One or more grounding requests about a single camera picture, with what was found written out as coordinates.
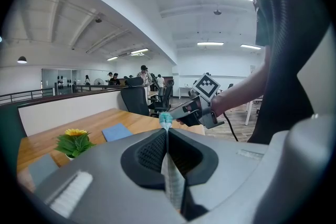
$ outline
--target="black cable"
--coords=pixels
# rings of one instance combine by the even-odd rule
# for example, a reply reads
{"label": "black cable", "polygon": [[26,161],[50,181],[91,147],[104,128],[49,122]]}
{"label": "black cable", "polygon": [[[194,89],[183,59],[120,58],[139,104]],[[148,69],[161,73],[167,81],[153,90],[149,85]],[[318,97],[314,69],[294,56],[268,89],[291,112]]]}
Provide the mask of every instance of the black cable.
{"label": "black cable", "polygon": [[224,116],[224,118],[226,118],[227,123],[228,123],[229,126],[230,126],[231,132],[232,132],[233,136],[235,137],[236,141],[238,142],[238,139],[237,139],[237,137],[236,137],[236,135],[235,135],[235,132],[233,131],[232,125],[231,125],[231,123],[230,123],[230,120],[229,120],[229,118],[225,115],[225,112],[223,113],[223,116]]}

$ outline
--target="white pot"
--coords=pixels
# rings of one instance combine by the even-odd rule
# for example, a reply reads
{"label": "white pot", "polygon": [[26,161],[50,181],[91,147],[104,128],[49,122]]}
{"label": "white pot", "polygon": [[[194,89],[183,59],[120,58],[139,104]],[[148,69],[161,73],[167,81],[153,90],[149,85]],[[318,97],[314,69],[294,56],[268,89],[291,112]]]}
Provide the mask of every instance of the white pot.
{"label": "white pot", "polygon": [[74,158],[70,158],[67,154],[65,154],[69,160],[73,160]]}

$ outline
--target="yellow flower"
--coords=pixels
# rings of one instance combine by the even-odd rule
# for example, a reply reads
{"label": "yellow flower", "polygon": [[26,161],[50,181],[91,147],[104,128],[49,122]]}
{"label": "yellow flower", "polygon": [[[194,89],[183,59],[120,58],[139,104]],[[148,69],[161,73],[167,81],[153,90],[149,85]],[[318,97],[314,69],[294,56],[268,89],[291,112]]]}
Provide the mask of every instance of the yellow flower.
{"label": "yellow flower", "polygon": [[87,131],[79,130],[79,129],[68,129],[64,133],[70,136],[77,136],[77,135],[86,134]]}

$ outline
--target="hand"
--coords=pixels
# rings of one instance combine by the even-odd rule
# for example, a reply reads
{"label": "hand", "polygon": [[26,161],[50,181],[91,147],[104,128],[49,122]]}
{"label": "hand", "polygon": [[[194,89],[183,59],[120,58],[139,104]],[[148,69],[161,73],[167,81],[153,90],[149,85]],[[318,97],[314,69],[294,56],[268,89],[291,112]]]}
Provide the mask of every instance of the hand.
{"label": "hand", "polygon": [[[225,112],[225,109],[223,108],[223,105],[221,104],[221,102],[222,102],[222,97],[220,95],[215,95],[211,99],[211,110],[215,113],[216,118],[219,117],[220,115],[222,115]],[[196,104],[199,108],[201,108],[200,101],[196,101]],[[188,111],[191,111],[191,106],[190,105],[188,105],[186,108],[187,108]],[[176,121],[179,122],[180,125],[184,124],[179,119],[176,119]]]}

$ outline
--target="fan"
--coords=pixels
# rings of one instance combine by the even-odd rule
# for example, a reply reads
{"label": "fan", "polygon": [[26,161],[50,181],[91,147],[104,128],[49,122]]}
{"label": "fan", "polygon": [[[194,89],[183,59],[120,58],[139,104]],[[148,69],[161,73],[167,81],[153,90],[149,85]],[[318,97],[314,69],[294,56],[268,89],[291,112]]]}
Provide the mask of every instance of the fan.
{"label": "fan", "polygon": [[96,79],[93,83],[93,85],[104,85],[104,82],[102,79]]}

